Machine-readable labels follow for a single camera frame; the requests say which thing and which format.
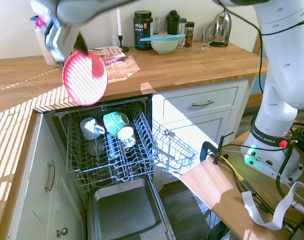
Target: drawer handle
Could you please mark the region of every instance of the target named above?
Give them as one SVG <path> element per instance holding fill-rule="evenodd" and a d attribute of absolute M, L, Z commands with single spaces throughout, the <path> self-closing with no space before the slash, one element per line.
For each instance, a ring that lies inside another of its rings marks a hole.
<path fill-rule="evenodd" d="M 51 180 L 51 184 L 47 184 L 44 186 L 45 190 L 48 190 L 48 191 L 52 191 L 52 187 L 53 187 L 53 184 L 54 184 L 54 177 L 55 177 L 55 163 L 54 161 L 52 160 L 51 162 L 49 162 L 47 164 L 47 166 L 50 168 L 50 167 L 53 167 L 53 171 L 52 171 L 52 180 Z"/>
<path fill-rule="evenodd" d="M 193 107 L 199 107 L 199 106 L 205 106 L 205 105 L 209 105 L 209 104 L 213 104 L 214 101 L 208 100 L 208 102 L 206 103 L 193 103 L 192 106 Z"/>

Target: light blue spatula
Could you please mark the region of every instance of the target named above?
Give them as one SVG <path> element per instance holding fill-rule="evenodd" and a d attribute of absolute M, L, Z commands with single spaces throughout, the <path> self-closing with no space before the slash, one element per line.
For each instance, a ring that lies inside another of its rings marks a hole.
<path fill-rule="evenodd" d="M 176 34 L 172 36 L 152 36 L 152 37 L 146 37 L 141 38 L 140 41 L 153 41 L 153 40 L 161 40 L 161 39 L 181 39 L 184 38 L 185 34 Z"/>

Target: white cabinet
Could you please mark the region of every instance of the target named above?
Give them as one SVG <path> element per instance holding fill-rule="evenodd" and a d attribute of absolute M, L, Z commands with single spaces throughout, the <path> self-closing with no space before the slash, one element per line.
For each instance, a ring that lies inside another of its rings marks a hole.
<path fill-rule="evenodd" d="M 63 228 L 68 229 L 67 235 L 62 235 L 62 240 L 81 240 L 83 236 L 83 219 L 80 209 L 83 208 L 78 198 L 74 184 L 70 179 L 69 173 L 66 171 L 65 164 L 59 166 L 57 175 L 57 187 L 55 197 L 55 210 L 52 235 L 56 235 L 56 231 Z"/>
<path fill-rule="evenodd" d="M 45 119 L 37 117 L 8 239 L 84 239 L 84 208 Z M 66 236 L 56 230 L 68 228 Z"/>
<path fill-rule="evenodd" d="M 158 191 L 163 185 L 177 181 L 177 177 L 200 162 L 204 141 L 218 144 L 221 136 L 233 131 L 235 133 L 227 137 L 224 143 L 234 139 L 253 80 L 246 78 L 153 95 L 153 119 L 198 153 L 193 163 L 180 169 L 181 172 L 175 174 L 176 177 L 169 173 L 170 167 L 161 167 L 160 164 L 154 173 Z"/>

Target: wooden floor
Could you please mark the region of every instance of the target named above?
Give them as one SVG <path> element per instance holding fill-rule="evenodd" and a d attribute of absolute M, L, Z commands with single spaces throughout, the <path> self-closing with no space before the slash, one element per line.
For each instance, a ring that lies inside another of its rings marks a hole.
<path fill-rule="evenodd" d="M 255 108 L 246 110 L 236 137 L 251 128 L 255 110 Z M 304 122 L 304 110 L 299 111 L 296 120 Z M 177 240 L 205 240 L 209 226 L 211 229 L 219 222 L 218 217 L 211 213 L 181 181 L 165 185 L 160 191 L 160 196 Z M 223 239 L 238 238 L 229 232 Z"/>

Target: pink plate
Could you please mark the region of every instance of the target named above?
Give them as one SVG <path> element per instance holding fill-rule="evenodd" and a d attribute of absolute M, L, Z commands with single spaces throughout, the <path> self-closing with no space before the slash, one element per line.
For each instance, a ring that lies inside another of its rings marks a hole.
<path fill-rule="evenodd" d="M 66 60 L 63 84 L 68 95 L 79 105 L 97 103 L 107 87 L 107 70 L 103 60 L 92 52 L 76 51 Z"/>

